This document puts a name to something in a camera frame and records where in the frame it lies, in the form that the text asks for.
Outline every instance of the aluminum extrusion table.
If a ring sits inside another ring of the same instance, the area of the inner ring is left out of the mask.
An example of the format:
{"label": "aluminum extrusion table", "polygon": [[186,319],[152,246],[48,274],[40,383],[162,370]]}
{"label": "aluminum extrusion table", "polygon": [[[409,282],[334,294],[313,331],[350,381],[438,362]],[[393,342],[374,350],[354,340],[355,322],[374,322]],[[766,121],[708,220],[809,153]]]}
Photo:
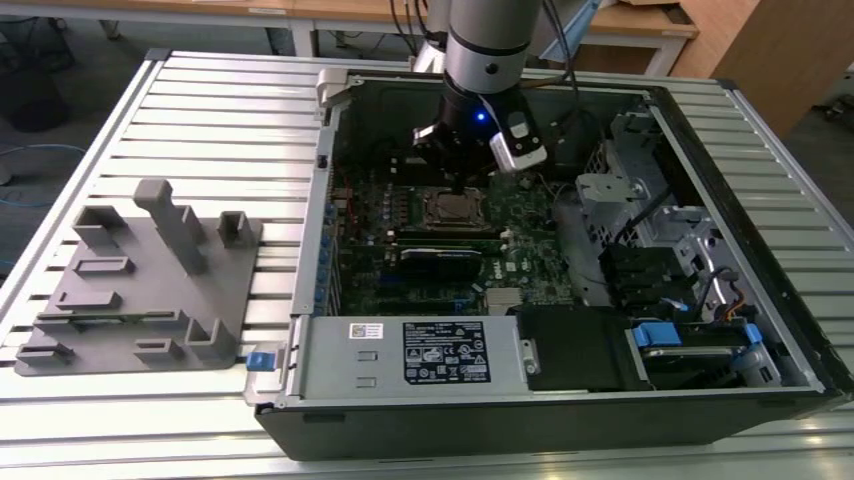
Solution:
{"label": "aluminum extrusion table", "polygon": [[[243,402],[243,365],[186,373],[15,374],[18,347],[78,242],[74,217],[83,205],[139,213],[131,194],[146,176],[170,178],[177,202],[190,203],[201,217],[243,210],[265,220],[242,351],[286,339],[319,129],[314,85],[329,66],[406,69],[403,63],[189,52],[144,62],[0,291],[0,477],[848,478],[854,404],[698,447],[298,463]],[[579,78],[670,89],[854,368],[854,235],[741,93],[710,80]]]}

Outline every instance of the blue latch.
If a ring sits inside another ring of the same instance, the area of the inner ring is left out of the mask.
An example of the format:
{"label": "blue latch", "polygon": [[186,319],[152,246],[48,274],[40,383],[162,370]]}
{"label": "blue latch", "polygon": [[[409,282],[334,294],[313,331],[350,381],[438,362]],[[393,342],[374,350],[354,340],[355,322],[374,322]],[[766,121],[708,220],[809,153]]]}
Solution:
{"label": "blue latch", "polygon": [[672,322],[645,322],[632,329],[638,347],[674,347],[682,345],[677,326]]}
{"label": "blue latch", "polygon": [[271,352],[251,352],[246,357],[246,369],[250,372],[275,372],[277,354]]}
{"label": "blue latch", "polygon": [[749,323],[745,325],[745,335],[748,335],[748,340],[750,340],[752,345],[762,343],[762,332],[756,324]]}

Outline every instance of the wire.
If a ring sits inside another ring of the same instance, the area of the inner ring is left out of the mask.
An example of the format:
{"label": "wire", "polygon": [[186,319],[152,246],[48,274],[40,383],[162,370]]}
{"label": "wire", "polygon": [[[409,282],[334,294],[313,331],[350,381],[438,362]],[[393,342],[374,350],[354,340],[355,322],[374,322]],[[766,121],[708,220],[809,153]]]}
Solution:
{"label": "wire", "polygon": [[668,188],[662,191],[662,193],[660,193],[656,196],[656,198],[650,200],[650,203],[648,203],[646,207],[644,207],[644,210],[641,210],[641,213],[636,216],[636,218],[633,218],[632,220],[629,220],[629,222],[626,222],[626,225],[624,226],[624,228],[620,230],[620,232],[617,232],[617,235],[614,235],[614,240],[612,241],[612,244],[616,244],[617,242],[620,242],[621,238],[624,238],[624,236],[632,231],[632,229],[636,228],[644,220],[646,220],[646,218],[653,214],[656,209],[662,206],[662,203],[665,203],[665,200],[668,200],[668,197],[670,197],[672,193],[673,193],[673,188],[669,185]]}
{"label": "wire", "polygon": [[609,286],[608,282],[601,282],[599,280],[594,280],[593,278],[590,278],[587,274],[585,274],[585,272],[575,268],[575,265],[573,265],[570,262],[566,262],[566,264],[570,267],[570,270],[573,270],[578,274],[578,276],[587,280],[590,283],[595,283],[597,285],[604,285],[606,287]]}
{"label": "wire", "polygon": [[0,200],[0,205],[8,205],[10,207],[22,207],[22,208],[42,208],[42,207],[50,207],[51,205],[54,205],[54,203],[52,202],[19,203],[19,202],[12,202],[10,200]]}
{"label": "wire", "polygon": [[558,194],[551,191],[551,187],[549,186],[549,182],[546,182],[546,177],[543,177],[543,174],[539,173],[539,172],[537,172],[537,176],[539,177],[539,181],[543,182],[543,187],[546,187],[546,191],[549,192],[549,195],[551,195],[553,198],[557,201],[558,200]]}
{"label": "wire", "polygon": [[333,35],[337,39],[341,38],[359,38],[365,32],[359,32],[355,35],[347,35],[346,32],[333,32],[330,30],[326,31],[330,35]]}
{"label": "wire", "polygon": [[736,292],[737,298],[733,302],[733,306],[724,312],[724,318],[728,322],[733,321],[736,311],[745,305],[745,292],[742,292],[742,290],[736,286],[736,282],[730,282],[730,289]]}
{"label": "wire", "polygon": [[0,157],[8,155],[15,152],[20,152],[23,150],[34,150],[34,149],[46,149],[46,150],[74,150],[75,152],[86,155],[86,149],[80,147],[75,147],[74,145],[66,145],[62,143],[40,143],[35,145],[16,145],[14,143],[7,143],[7,145],[14,145],[14,148],[4,150],[0,152]]}
{"label": "wire", "polygon": [[425,35],[425,38],[430,40],[433,38],[433,32],[427,30],[425,16],[422,15],[422,3],[418,0],[415,0],[415,16],[418,17],[418,26],[422,29],[422,35]]}
{"label": "wire", "polygon": [[704,284],[704,288],[701,290],[700,296],[697,297],[697,303],[694,304],[694,306],[692,307],[692,310],[689,311],[689,316],[692,320],[697,320],[700,318],[701,313],[704,312],[704,303],[706,302],[706,297],[709,296],[709,291],[712,290],[712,285],[716,283],[716,279],[724,272],[730,270],[733,270],[730,267],[728,267],[726,265],[721,265],[718,268],[716,268],[712,271],[712,274],[709,275],[709,280]]}
{"label": "wire", "polygon": [[371,50],[369,50],[369,52],[366,54],[363,54],[363,57],[366,56],[371,56],[374,55],[374,52],[377,52],[377,49],[379,48],[379,46],[383,44],[383,40],[386,40],[386,36],[389,34],[383,33],[379,37],[379,40],[377,41],[377,43],[374,44],[374,46],[371,47]]}
{"label": "wire", "polygon": [[555,6],[554,0],[543,0],[543,10],[546,11],[549,25],[551,26],[551,30],[555,34],[555,39],[558,40],[558,45],[561,45],[561,50],[563,52],[565,71],[561,75],[550,78],[526,80],[519,84],[519,86],[522,88],[539,88],[549,85],[555,85],[563,82],[567,77],[570,77],[573,80],[573,94],[575,96],[575,103],[578,105],[581,104],[581,92],[578,90],[578,80],[575,78],[575,58],[573,56],[573,52],[570,51],[570,45],[566,41],[566,36],[563,35],[563,24],[561,23],[561,14],[558,12],[558,7]]}
{"label": "wire", "polygon": [[389,5],[391,6],[391,18],[395,21],[395,27],[398,28],[398,33],[401,34],[401,38],[403,38],[403,41],[406,42],[406,46],[410,47],[410,52],[413,53],[413,56],[418,56],[418,51],[415,50],[415,46],[410,43],[410,39],[406,37],[406,33],[403,33],[403,28],[401,27],[401,21],[398,20],[398,7],[395,6],[395,0],[389,0]]}
{"label": "wire", "polygon": [[406,9],[406,24],[410,27],[410,40],[418,49],[418,40],[415,39],[415,32],[413,31],[413,12],[410,11],[410,2],[407,0],[403,2],[403,8]]}

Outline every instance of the power supply label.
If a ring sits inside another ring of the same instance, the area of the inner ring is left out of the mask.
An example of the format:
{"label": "power supply label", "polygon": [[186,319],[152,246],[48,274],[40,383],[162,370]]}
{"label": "power supply label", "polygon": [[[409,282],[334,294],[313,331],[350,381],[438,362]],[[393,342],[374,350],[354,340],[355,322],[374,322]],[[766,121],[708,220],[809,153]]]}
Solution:
{"label": "power supply label", "polygon": [[405,323],[403,362],[410,385],[490,382],[483,322]]}

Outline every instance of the motherboard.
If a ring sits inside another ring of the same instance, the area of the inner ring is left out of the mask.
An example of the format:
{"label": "motherboard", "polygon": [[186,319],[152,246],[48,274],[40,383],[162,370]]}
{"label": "motherboard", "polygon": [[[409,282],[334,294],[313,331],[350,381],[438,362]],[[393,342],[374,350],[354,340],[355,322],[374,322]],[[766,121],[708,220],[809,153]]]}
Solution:
{"label": "motherboard", "polygon": [[574,303],[542,177],[494,174],[454,192],[405,174],[418,159],[391,162],[337,175],[341,315],[505,315]]}

